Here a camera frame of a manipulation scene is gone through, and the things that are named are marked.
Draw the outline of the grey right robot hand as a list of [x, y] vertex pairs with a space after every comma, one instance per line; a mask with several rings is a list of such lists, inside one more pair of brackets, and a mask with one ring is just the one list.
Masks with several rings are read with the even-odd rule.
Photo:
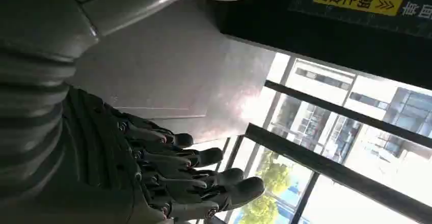
[[1, 0], [1, 223], [210, 223], [264, 193], [207, 170], [219, 148], [67, 83], [100, 37], [175, 1]]

